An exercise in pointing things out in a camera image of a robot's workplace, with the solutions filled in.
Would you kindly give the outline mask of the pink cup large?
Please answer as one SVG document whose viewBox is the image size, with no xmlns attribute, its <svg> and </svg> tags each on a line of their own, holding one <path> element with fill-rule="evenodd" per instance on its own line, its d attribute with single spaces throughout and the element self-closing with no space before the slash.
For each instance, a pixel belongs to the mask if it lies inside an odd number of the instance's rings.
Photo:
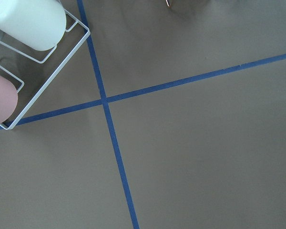
<svg viewBox="0 0 286 229">
<path fill-rule="evenodd" d="M 0 76 L 0 123 L 7 120 L 15 111 L 18 93 L 15 86 Z"/>
</svg>

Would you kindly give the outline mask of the white cup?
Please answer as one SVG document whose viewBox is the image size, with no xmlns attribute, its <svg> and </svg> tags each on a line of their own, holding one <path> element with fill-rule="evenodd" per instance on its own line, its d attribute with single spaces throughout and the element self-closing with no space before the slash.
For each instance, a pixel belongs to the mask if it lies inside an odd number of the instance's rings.
<svg viewBox="0 0 286 229">
<path fill-rule="evenodd" d="M 37 50 L 56 46 L 66 29 L 66 13 L 57 0 L 0 0 L 0 30 Z"/>
</svg>

